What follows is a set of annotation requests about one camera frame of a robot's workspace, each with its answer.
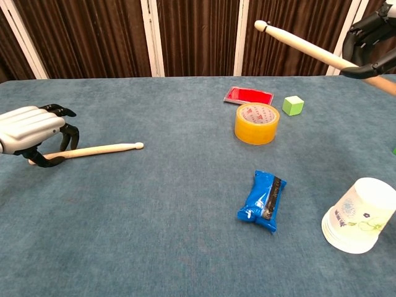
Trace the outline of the blue snack packet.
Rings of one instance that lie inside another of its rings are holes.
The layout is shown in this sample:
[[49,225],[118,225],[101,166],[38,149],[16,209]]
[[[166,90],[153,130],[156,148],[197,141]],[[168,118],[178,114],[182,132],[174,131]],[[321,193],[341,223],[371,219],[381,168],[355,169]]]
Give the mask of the blue snack packet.
[[237,212],[237,219],[256,223],[271,233],[277,230],[277,210],[282,191],[287,182],[272,173],[256,170],[253,187],[244,206]]

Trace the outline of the white partition frame post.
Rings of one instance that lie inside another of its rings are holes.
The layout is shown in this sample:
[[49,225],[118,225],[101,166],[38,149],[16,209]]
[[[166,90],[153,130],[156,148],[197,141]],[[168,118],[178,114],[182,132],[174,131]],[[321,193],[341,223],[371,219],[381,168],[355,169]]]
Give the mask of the white partition frame post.
[[163,51],[157,0],[140,0],[152,77],[164,77]]
[[338,37],[337,44],[333,51],[333,54],[335,54],[336,56],[339,56],[339,57],[342,56],[342,48],[343,48],[344,39],[345,39],[350,27],[354,23],[356,23],[362,19],[368,3],[369,3],[369,0],[352,0],[351,1],[350,8],[348,10],[345,21],[343,23],[343,27],[342,27],[340,35]]
[[249,0],[239,0],[238,27],[236,32],[235,60],[233,68],[234,76],[241,76],[243,70],[248,13]]
[[14,0],[0,0],[0,8],[36,79],[49,79],[41,57],[22,20]]

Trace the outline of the wooden drumstick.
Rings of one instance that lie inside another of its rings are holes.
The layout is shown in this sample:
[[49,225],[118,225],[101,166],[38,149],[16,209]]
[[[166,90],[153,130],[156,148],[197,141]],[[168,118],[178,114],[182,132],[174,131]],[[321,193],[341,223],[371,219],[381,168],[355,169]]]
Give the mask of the wooden drumstick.
[[101,145],[96,147],[87,147],[87,148],[78,148],[75,150],[68,150],[57,153],[50,153],[44,155],[44,157],[48,160],[56,157],[64,157],[64,158],[78,158],[78,157],[86,157],[91,155],[99,155],[104,153],[115,153],[115,152],[123,152],[134,149],[142,149],[144,148],[144,144],[142,142],[136,143],[128,143],[128,144],[112,144],[112,145]]
[[[260,32],[265,32],[271,35],[278,41],[311,56],[325,64],[328,64],[338,70],[343,70],[348,67],[356,67],[355,64],[349,62],[339,56],[336,56],[296,35],[282,30],[277,27],[269,25],[263,20],[257,20],[254,22],[255,28]],[[370,84],[386,93],[389,93],[396,97],[396,82],[391,82],[381,76],[371,77],[364,79],[367,84]]]

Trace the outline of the blue felt table cover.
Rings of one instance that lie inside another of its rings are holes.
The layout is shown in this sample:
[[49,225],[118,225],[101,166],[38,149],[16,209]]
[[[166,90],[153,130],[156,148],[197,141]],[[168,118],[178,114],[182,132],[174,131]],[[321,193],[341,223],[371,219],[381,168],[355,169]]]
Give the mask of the blue felt table cover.
[[[273,141],[235,136],[231,87],[273,94]],[[358,178],[396,187],[396,97],[341,76],[0,84],[0,113],[48,103],[76,112],[81,147],[145,146],[53,168],[0,155],[0,297],[396,297],[396,214],[361,255],[321,230]],[[256,170],[287,182],[274,233],[237,219]]]

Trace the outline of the red white flat pack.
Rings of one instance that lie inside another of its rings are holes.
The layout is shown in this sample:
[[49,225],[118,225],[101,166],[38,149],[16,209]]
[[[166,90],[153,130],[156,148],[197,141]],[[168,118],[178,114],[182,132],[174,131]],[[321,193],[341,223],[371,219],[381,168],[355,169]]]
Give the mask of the red white flat pack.
[[223,101],[243,105],[247,103],[263,103],[271,105],[273,94],[252,88],[231,87]]

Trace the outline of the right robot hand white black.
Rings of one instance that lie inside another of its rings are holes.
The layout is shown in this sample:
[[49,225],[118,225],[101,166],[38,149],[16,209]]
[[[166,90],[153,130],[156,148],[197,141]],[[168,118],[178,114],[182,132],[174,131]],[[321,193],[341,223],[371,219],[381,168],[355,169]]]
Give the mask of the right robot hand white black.
[[343,42],[342,58],[354,66],[342,69],[341,75],[368,79],[396,67],[396,49],[377,61],[369,61],[375,46],[392,37],[396,37],[396,0],[384,0],[378,10],[351,25]]

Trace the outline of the light green cube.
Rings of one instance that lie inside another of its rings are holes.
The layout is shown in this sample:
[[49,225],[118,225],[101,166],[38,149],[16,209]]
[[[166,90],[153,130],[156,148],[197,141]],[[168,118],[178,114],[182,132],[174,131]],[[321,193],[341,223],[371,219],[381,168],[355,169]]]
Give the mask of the light green cube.
[[282,110],[288,116],[301,114],[304,106],[304,101],[298,96],[285,97],[282,105]]

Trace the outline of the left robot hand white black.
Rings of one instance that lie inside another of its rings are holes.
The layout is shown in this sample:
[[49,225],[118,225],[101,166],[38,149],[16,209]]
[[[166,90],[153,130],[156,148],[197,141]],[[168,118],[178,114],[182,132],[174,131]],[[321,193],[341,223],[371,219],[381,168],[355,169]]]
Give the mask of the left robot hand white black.
[[58,104],[25,106],[0,114],[0,153],[21,155],[42,168],[62,163],[64,157],[47,159],[38,151],[38,146],[60,132],[60,151],[68,146],[72,150],[77,148],[79,130],[65,122],[65,116],[75,117],[76,114]]

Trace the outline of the brown curtain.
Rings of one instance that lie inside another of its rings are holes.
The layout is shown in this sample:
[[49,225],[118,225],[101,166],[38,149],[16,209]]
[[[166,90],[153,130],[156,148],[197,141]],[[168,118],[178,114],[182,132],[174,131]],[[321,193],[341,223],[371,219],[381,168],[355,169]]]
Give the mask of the brown curtain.
[[[249,0],[242,75],[327,66],[258,34],[264,19],[333,51],[352,0]],[[51,79],[150,77],[140,0],[14,0]],[[366,13],[383,0],[369,0]],[[233,75],[239,0],[157,0],[166,76]],[[0,82],[32,79],[0,8]]]

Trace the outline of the yellow tape roll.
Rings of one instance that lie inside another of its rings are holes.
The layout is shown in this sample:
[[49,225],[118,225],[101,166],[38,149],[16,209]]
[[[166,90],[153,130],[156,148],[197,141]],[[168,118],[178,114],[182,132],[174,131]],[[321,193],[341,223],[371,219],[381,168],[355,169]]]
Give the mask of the yellow tape roll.
[[235,136],[251,145],[264,145],[274,140],[279,112],[264,103],[246,103],[238,107],[235,117]]

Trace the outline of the white paper cup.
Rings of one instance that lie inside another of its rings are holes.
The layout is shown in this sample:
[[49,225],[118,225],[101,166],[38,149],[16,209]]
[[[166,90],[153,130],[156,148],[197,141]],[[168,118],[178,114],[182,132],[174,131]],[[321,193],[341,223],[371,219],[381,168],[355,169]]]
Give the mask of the white paper cup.
[[349,254],[363,254],[376,244],[396,212],[396,189],[376,178],[360,178],[322,218],[324,238]]

